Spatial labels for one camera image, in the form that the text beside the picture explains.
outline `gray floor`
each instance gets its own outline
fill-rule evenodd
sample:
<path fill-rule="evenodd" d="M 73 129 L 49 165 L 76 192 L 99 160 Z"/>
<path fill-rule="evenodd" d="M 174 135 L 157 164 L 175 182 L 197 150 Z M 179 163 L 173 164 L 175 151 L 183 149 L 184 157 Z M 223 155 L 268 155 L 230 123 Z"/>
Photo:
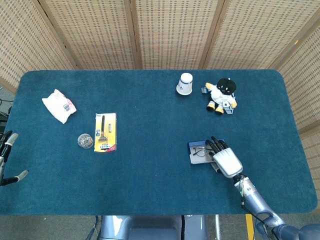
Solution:
<path fill-rule="evenodd" d="M 14 95 L 0 89 L 0 99 L 13 100 Z M 11 102 L 3 101 L 0 111 L 7 113 Z M 301 228 L 307 224 L 320 224 L 320 214 L 281 214 L 288 224 Z M 96 222 L 94 216 L 0 216 L 1 240 L 85 240 Z M 215 216 L 207 217 L 209 240 L 215 240 Z M 244 214 L 220 215 L 222 240 L 247 240 Z M 262 238 L 255 234 L 255 240 Z"/>

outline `teal felt surface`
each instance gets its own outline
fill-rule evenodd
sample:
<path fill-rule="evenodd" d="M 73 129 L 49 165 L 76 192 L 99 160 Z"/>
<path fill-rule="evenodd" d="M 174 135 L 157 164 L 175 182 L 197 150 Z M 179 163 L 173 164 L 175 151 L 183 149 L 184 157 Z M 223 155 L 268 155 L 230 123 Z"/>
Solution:
<path fill-rule="evenodd" d="M 176 93 L 181 73 L 191 95 Z M 233 115 L 208 112 L 206 82 L 236 84 Z M 65 124 L 42 98 L 60 90 L 77 111 Z M 117 114 L 117 150 L 78 146 L 95 134 L 95 114 Z M 274 70 L 31 71 L 20 82 L 6 130 L 19 133 L 0 188 L 2 215 L 239 214 L 233 180 L 191 165 L 188 142 L 224 139 L 265 201 L 278 213 L 310 212 L 315 188 L 284 80 Z"/>

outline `wicker room divider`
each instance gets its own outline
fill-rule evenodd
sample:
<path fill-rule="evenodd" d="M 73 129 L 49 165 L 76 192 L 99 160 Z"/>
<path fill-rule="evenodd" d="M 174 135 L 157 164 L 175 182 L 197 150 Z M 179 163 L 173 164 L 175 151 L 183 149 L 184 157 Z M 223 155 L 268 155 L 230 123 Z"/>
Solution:
<path fill-rule="evenodd" d="M 278 70 L 320 199 L 319 0 L 6 0 L 0 29 L 13 93 L 40 69 Z"/>

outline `robot finger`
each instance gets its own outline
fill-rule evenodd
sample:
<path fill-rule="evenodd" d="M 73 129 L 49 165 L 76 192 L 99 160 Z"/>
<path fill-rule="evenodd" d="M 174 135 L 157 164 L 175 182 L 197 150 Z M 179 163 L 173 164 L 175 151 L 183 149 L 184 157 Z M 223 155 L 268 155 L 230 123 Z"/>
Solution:
<path fill-rule="evenodd" d="M 218 140 L 214 137 L 214 136 L 211 136 L 211 139 L 214 141 L 215 145 L 217 146 L 217 148 L 221 151 L 224 149 L 224 147 L 221 145 L 220 142 L 218 142 Z"/>
<path fill-rule="evenodd" d="M 205 141 L 206 144 L 208 144 L 212 150 L 214 151 L 214 153 L 218 153 L 219 152 L 219 149 L 216 147 L 215 144 L 213 144 L 210 140 L 206 140 Z"/>
<path fill-rule="evenodd" d="M 228 145 L 225 143 L 225 141 L 219 140 L 219 143 L 221 143 L 221 145 L 223 146 L 224 149 L 228 148 Z"/>

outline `stuffed toy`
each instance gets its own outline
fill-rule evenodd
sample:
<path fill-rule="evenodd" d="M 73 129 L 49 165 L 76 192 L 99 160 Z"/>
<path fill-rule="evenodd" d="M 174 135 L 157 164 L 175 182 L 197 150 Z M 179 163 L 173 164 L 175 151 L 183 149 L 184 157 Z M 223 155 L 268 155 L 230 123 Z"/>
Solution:
<path fill-rule="evenodd" d="M 209 90 L 212 101 L 209 102 L 206 109 L 210 112 L 215 111 L 218 115 L 224 114 L 224 107 L 228 107 L 233 113 L 233 109 L 237 106 L 237 102 L 233 93 L 237 86 L 230 78 L 222 78 L 216 85 L 206 83 L 205 87 Z"/>

